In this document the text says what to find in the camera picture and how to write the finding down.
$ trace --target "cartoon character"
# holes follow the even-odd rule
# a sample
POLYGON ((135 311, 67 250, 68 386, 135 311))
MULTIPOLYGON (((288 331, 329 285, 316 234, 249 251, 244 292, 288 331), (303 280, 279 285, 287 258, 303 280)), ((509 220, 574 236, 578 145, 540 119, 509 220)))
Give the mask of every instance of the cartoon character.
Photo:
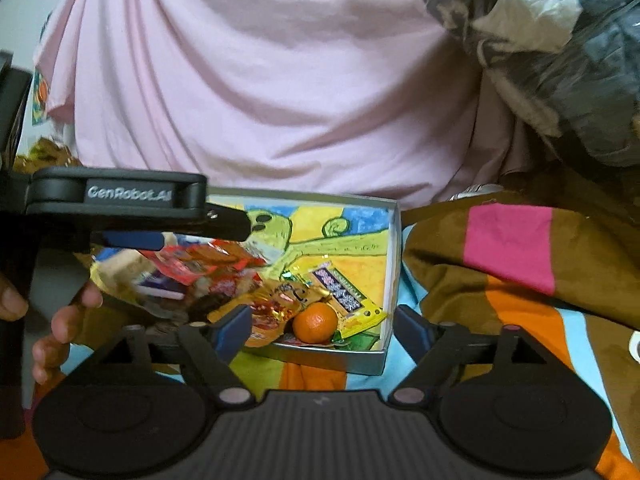
MULTIPOLYGON (((250 209, 247 214, 253 225, 251 237, 282 252, 274 264, 260 271, 267 279, 279 280, 283 272, 303 256, 385 256, 387 252, 388 229, 345 234, 349 232, 350 221, 343 216, 323 219, 316 209, 314 220, 319 236, 292 241, 294 224, 286 216, 263 209, 250 209)), ((305 218, 307 231, 309 224, 305 218)))

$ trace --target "black circular disc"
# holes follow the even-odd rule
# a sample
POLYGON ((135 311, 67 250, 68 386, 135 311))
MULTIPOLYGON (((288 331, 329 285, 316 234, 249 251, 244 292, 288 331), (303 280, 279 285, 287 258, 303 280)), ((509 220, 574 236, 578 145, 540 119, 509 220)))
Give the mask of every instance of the black circular disc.
POLYGON ((183 384, 160 379, 155 386, 54 389, 33 420, 47 461, 88 478, 126 476, 183 452, 204 427, 204 402, 183 384))
POLYGON ((440 423, 453 444, 488 466, 555 475, 599 458, 610 435, 606 406, 585 386, 496 386, 468 380, 447 392, 440 423))

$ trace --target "metal screw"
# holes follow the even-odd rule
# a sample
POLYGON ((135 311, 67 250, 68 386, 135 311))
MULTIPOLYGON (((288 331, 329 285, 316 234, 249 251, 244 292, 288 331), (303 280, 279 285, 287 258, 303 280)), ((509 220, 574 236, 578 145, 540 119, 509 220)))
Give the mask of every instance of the metal screw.
POLYGON ((244 404, 251 399, 251 392, 246 388, 227 388, 218 397, 226 404, 244 404))
POLYGON ((420 404, 424 400, 424 392, 418 388, 400 388, 394 391, 394 399, 401 404, 420 404))

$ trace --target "colorful blanket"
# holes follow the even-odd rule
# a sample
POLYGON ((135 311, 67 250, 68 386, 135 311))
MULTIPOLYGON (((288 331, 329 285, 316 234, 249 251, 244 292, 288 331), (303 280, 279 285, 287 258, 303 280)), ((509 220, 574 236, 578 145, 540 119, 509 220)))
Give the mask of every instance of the colorful blanket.
MULTIPOLYGON (((640 480, 634 466, 640 463, 640 270, 634 245, 596 217, 528 205, 508 192, 429 206, 418 216, 403 233, 399 302, 434 322, 458 322, 478 333, 497 333, 507 323, 523 326, 610 407, 614 427, 598 472, 607 480, 640 480)), ((89 354, 75 346, 65 372, 89 354)), ((413 366, 396 339, 380 377, 244 353, 232 364, 258 395, 270 388, 377 388, 386 396, 413 366)), ((4 477, 3 468, 0 480, 36 480, 25 476, 27 459, 31 470, 44 468, 34 456, 29 435, 21 443, 0 443, 0 462, 21 471, 4 477)))

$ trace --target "human hand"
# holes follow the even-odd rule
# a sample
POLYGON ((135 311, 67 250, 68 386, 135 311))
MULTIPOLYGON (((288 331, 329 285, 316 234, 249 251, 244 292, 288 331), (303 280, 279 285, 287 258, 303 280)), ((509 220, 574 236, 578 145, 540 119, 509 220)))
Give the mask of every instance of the human hand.
MULTIPOLYGON (((33 345, 33 378, 40 384, 51 380, 69 356, 70 343, 82 330, 87 308, 102 305, 100 289, 88 282, 71 305, 56 312, 51 320, 51 334, 33 345)), ((0 319, 16 321, 27 313, 28 304, 9 281, 0 274, 0 319)))

